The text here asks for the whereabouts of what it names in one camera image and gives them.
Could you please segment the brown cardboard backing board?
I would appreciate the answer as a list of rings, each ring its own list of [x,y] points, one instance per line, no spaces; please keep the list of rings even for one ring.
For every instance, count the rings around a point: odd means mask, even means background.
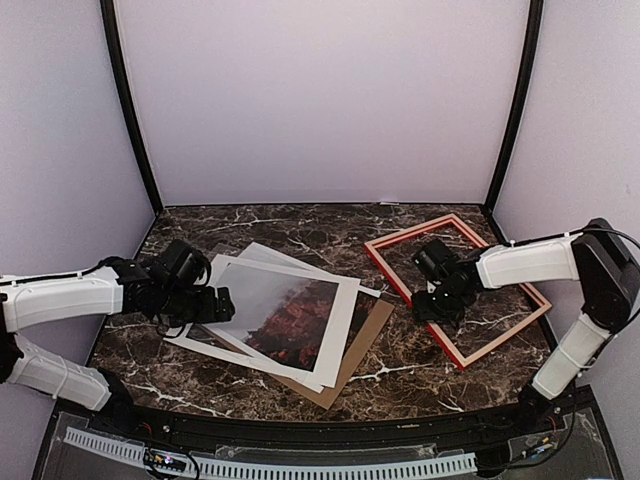
[[[210,283],[227,287],[233,319],[208,323],[213,345],[194,348],[271,375],[328,409],[379,335],[393,307],[359,279],[333,275],[252,243],[218,254]]]

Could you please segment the red wooden picture frame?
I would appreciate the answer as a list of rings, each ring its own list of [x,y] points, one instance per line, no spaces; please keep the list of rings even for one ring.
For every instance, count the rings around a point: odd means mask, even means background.
[[[484,239],[482,239],[471,229],[471,227],[454,214],[448,214],[365,243],[367,255],[411,309],[411,297],[413,292],[411,292],[409,287],[405,285],[399,275],[392,270],[392,267],[386,262],[386,260],[384,260],[380,251],[384,248],[416,238],[420,235],[432,233],[441,227],[453,227],[457,229],[464,238],[479,249],[488,246],[488,243]],[[412,261],[425,276],[427,287],[424,290],[429,292],[438,290],[440,292],[448,292],[456,296],[470,295],[479,291],[477,283],[471,280],[470,274],[455,273],[453,271],[456,265],[456,256],[452,253],[446,254],[444,249],[441,247],[422,248],[416,255],[414,255]],[[465,370],[472,363],[489,354],[491,351],[514,337],[517,333],[528,327],[551,309],[551,303],[533,285],[529,283],[521,283],[519,288],[535,305],[533,311],[527,314],[527,316],[521,319],[514,326],[498,335],[495,339],[489,341],[468,355],[463,354],[452,338],[450,338],[443,330],[445,325],[462,325],[466,322],[465,318],[461,323],[425,323],[430,334],[460,370]]]

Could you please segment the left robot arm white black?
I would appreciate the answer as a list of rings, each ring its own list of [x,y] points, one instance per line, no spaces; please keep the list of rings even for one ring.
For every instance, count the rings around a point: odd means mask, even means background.
[[[46,351],[22,330],[91,315],[138,313],[162,328],[226,323],[235,313],[228,288],[211,287],[212,266],[199,250],[174,240],[138,262],[107,257],[94,267],[1,281],[1,380],[62,398],[89,411],[120,436],[141,427],[140,412],[118,377]]]

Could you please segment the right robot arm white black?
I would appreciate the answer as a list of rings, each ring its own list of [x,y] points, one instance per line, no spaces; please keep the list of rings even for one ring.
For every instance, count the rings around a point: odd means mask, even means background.
[[[411,296],[421,323],[459,323],[477,296],[531,282],[579,283],[583,305],[549,358],[510,413],[521,434],[534,432],[549,416],[549,405],[626,328],[639,294],[639,263],[628,237],[602,218],[585,227],[538,239],[500,244],[459,256],[442,241],[424,245],[412,258],[428,288]]]

